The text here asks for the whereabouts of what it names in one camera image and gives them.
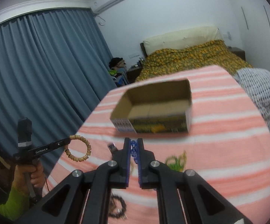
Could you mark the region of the green sleeved left forearm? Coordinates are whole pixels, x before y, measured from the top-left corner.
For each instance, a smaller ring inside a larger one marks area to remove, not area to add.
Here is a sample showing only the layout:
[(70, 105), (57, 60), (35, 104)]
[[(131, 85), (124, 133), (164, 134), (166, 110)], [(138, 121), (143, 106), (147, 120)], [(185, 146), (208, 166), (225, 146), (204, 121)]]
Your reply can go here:
[(5, 204), (0, 204), (0, 215), (8, 220), (16, 221), (30, 207), (30, 191), (27, 185), (12, 183), (11, 191)]

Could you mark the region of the person's left hand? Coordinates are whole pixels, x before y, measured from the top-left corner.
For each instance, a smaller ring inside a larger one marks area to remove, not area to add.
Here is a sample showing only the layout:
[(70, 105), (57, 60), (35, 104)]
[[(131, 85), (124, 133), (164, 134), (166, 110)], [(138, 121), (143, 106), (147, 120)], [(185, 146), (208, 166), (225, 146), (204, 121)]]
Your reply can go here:
[(24, 195), (29, 195), (28, 183), (35, 188), (42, 188), (45, 185), (45, 174), (40, 162), (34, 165), (16, 165), (14, 172), (13, 187)]

